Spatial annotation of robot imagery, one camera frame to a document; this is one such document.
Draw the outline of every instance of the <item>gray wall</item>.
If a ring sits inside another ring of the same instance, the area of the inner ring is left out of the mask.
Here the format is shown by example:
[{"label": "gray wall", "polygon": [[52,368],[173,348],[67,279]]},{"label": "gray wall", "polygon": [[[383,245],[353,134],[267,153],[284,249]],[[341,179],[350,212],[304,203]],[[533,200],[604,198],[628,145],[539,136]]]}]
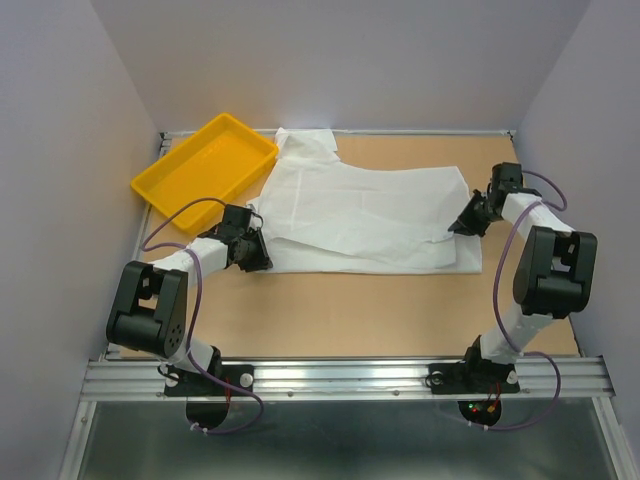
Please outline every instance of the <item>gray wall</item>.
[{"label": "gray wall", "polygon": [[157,147],[88,0],[0,8],[0,478],[57,478]]},{"label": "gray wall", "polygon": [[588,0],[92,0],[163,131],[515,127]]},{"label": "gray wall", "polygon": [[521,162],[569,197],[562,217],[599,239],[580,343],[603,354],[640,460],[640,3],[594,0],[518,129]]}]

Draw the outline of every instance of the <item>yellow bin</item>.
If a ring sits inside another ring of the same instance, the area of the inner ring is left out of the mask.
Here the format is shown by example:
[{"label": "yellow bin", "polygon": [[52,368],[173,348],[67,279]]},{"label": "yellow bin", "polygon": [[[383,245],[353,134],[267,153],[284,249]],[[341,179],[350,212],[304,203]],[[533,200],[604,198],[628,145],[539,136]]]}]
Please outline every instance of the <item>yellow bin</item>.
[{"label": "yellow bin", "polygon": [[[278,147],[228,113],[222,113],[131,181],[131,187],[165,216],[202,197],[233,201],[273,167]],[[215,202],[192,206],[173,220],[197,235],[222,211]]]}]

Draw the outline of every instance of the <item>tabletop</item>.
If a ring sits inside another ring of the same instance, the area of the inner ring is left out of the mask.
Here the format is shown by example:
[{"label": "tabletop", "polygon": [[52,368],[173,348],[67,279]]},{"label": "tabletop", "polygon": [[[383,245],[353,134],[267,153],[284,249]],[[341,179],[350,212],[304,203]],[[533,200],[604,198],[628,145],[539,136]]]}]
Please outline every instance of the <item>tabletop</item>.
[{"label": "tabletop", "polygon": [[[338,135],[336,139],[337,153],[347,164],[376,170],[454,165],[470,190],[486,189],[496,163],[517,161],[505,136]],[[174,139],[172,148],[181,141]],[[244,205],[258,196],[266,178],[233,203]],[[151,209],[146,231],[163,219]],[[510,227],[497,222],[482,239],[481,274],[247,274],[232,266],[204,280],[196,336],[217,346],[224,357],[462,356],[478,335],[495,325],[491,291]],[[168,225],[152,243],[190,240]],[[505,265],[500,286],[503,311],[512,301],[511,282],[523,245],[520,238],[514,242]],[[142,254],[141,259],[151,261],[169,253],[163,249]],[[194,296],[192,288],[189,318]],[[578,353],[566,319],[543,330],[529,348],[556,355]]]}]

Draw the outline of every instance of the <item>white cloth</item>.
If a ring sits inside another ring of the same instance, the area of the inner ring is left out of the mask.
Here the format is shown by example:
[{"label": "white cloth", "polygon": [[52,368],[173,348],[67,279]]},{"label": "white cloth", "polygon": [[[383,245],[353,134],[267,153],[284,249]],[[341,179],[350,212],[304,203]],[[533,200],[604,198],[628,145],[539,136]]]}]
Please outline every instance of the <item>white cloth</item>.
[{"label": "white cloth", "polygon": [[455,167],[345,165],[330,130],[276,134],[278,161],[258,199],[268,272],[474,273],[480,240],[447,232],[469,200]]}]

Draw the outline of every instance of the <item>cable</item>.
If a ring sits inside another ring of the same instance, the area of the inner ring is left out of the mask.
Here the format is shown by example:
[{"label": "cable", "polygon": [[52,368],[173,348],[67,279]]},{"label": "cable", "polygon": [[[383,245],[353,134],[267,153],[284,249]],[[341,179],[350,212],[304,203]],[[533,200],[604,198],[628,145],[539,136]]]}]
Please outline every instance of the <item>cable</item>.
[{"label": "cable", "polygon": [[[506,241],[506,243],[504,245],[504,249],[502,250],[502,254],[500,255],[500,260],[498,262],[498,268],[496,269],[496,276],[495,276],[494,281],[493,281],[493,313],[495,314],[496,322],[498,323],[498,328],[502,332],[502,336],[504,337],[506,342],[509,344],[511,349],[514,352],[517,352],[519,354],[522,354],[522,349],[518,345],[516,345],[516,343],[513,341],[513,339],[511,338],[511,336],[507,332],[507,329],[504,326],[504,322],[502,321],[502,316],[500,315],[500,309],[498,308],[498,291],[499,291],[499,286],[500,286],[500,277],[502,276],[502,270],[504,269],[504,264],[505,264],[506,259],[507,259],[507,254],[509,253],[509,249],[511,248],[511,244],[513,243],[513,240],[514,240],[516,234],[518,233],[518,227],[520,227],[520,224],[524,221],[524,219],[527,217],[527,215],[529,215],[529,212],[531,212],[534,208],[536,208],[536,207],[538,207],[540,205],[547,205],[548,207],[551,207],[551,208],[553,208],[555,210],[563,212],[563,211],[565,211],[567,209],[567,205],[568,205],[567,197],[564,195],[562,190],[560,190],[560,188],[553,181],[551,181],[549,178],[547,178],[544,175],[541,175],[539,173],[531,172],[529,170],[523,170],[522,173],[527,174],[527,175],[532,175],[534,177],[540,178],[541,180],[545,181],[558,194],[558,196],[562,200],[562,205],[556,205],[555,203],[551,203],[551,202],[547,202],[547,201],[543,201],[543,200],[540,200],[539,202],[532,203],[531,205],[528,205],[523,210],[523,212],[520,214],[520,216],[516,219],[516,221],[513,223],[513,227],[511,228],[511,231],[509,232],[509,236],[507,237],[507,241]],[[558,368],[558,365],[556,364],[556,362],[553,360],[553,358],[551,358],[549,355],[547,355],[546,353],[543,353],[543,352],[538,352],[538,351],[527,352],[527,353],[524,353],[523,355],[527,356],[527,357],[537,356],[537,357],[545,358],[551,364],[551,367],[553,367],[553,370],[555,371],[555,374],[556,374],[556,390],[555,390],[555,392],[553,394],[553,398],[551,399],[551,403],[549,404],[549,406],[540,415],[538,415],[537,417],[532,418],[529,421],[526,421],[524,423],[517,424],[517,425],[509,425],[509,426],[506,426],[506,427],[499,427],[499,426],[498,427],[495,427],[495,426],[494,427],[488,427],[487,428],[488,430],[507,432],[507,431],[515,431],[515,430],[521,430],[521,429],[524,429],[524,428],[528,428],[528,427],[530,427],[532,425],[537,424],[538,422],[540,422],[544,418],[546,418],[553,411],[553,409],[556,407],[556,405],[558,404],[558,399],[560,398],[560,390],[562,389],[562,378],[561,378],[561,375],[560,375],[560,369]]]},{"label": "cable", "polygon": [[195,330],[196,320],[198,319],[198,312],[200,311],[200,303],[202,301],[202,266],[200,265],[200,259],[198,258],[198,255],[196,255],[196,253],[193,250],[187,248],[185,245],[182,245],[180,243],[175,243],[175,242],[162,242],[162,243],[158,243],[156,245],[153,245],[151,247],[147,246],[149,244],[149,242],[151,241],[151,239],[153,237],[155,237],[160,230],[162,230],[164,227],[166,227],[169,224],[169,222],[171,222],[174,218],[176,218],[178,215],[180,215],[182,212],[184,212],[189,207],[191,207],[193,205],[196,205],[198,203],[201,203],[201,202],[218,202],[221,205],[226,206],[225,202],[223,202],[219,198],[215,198],[215,197],[204,197],[204,198],[199,198],[197,200],[193,200],[192,202],[187,203],[184,207],[180,208],[173,215],[168,217],[153,232],[151,232],[149,234],[149,236],[147,238],[145,238],[144,241],[142,242],[142,245],[141,245],[140,249],[143,252],[152,252],[154,250],[157,250],[158,248],[163,248],[163,247],[181,248],[193,259],[193,263],[194,263],[195,271],[196,271],[196,280],[197,280],[196,281],[196,289],[197,290],[196,290],[195,305],[193,307],[193,313],[191,315],[191,325],[189,325],[189,330],[187,332],[187,342],[186,342],[187,358],[189,359],[191,364],[194,366],[194,368],[196,370],[198,370],[198,372],[200,372],[200,374],[203,377],[207,378],[208,380],[211,380],[213,383],[216,383],[216,384],[220,385],[221,387],[223,387],[225,389],[232,390],[232,391],[234,391],[236,393],[240,393],[242,395],[247,395],[247,396],[253,398],[256,402],[258,402],[258,405],[260,407],[260,411],[258,412],[258,414],[254,418],[252,418],[248,422],[246,422],[246,423],[244,423],[242,425],[239,425],[237,427],[229,428],[229,429],[226,429],[226,430],[209,430],[207,428],[202,428],[197,424],[192,424],[192,426],[191,426],[192,429],[197,430],[199,432],[202,432],[202,433],[204,433],[206,435],[227,435],[227,434],[230,434],[230,433],[239,432],[240,430],[244,430],[245,428],[248,428],[251,425],[253,425],[254,423],[256,423],[260,419],[260,417],[262,417],[262,414],[264,413],[264,402],[255,393],[250,392],[248,390],[245,390],[244,388],[236,387],[235,385],[232,385],[230,383],[224,382],[224,381],[220,380],[219,378],[214,377],[209,372],[207,372],[201,365],[199,365],[198,362],[195,360],[195,358],[193,358],[193,355],[191,354],[191,339],[193,338],[193,332]]}]

